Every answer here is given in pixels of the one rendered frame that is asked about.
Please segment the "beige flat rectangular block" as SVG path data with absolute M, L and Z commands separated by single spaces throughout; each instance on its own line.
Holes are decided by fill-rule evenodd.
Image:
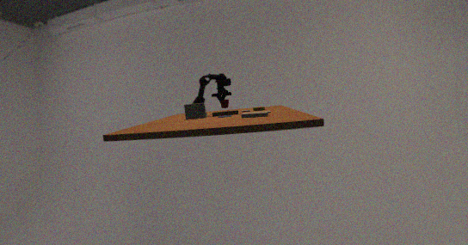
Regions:
M 252 113 L 243 113 L 241 114 L 242 118 L 253 118 L 253 117 L 267 117 L 268 111 L 265 112 L 252 112 Z

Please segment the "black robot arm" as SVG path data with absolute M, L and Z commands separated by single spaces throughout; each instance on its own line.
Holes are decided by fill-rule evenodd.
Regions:
M 207 81 L 205 78 L 209 78 L 209 80 Z M 209 74 L 207 76 L 203 76 L 200 79 L 200 88 L 199 88 L 198 96 L 195 97 L 195 101 L 193 102 L 193 104 L 205 102 L 205 99 L 203 98 L 204 89 L 205 89 L 205 86 L 210 82 L 211 79 L 216 79 L 215 82 L 217 83 L 218 87 L 224 87 L 224 86 L 231 85 L 231 79 L 227 78 L 224 74 L 219 74 L 219 75 L 210 75 Z

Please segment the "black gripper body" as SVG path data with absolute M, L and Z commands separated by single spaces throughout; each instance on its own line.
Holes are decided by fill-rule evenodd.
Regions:
M 218 93 L 217 94 L 212 94 L 212 97 L 214 96 L 227 96 L 231 95 L 231 92 L 224 92 L 224 87 L 217 87 Z

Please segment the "dark red cup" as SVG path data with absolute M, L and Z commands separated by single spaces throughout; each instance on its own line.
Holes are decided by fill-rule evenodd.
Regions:
M 220 100 L 222 108 L 228 108 L 229 100 Z

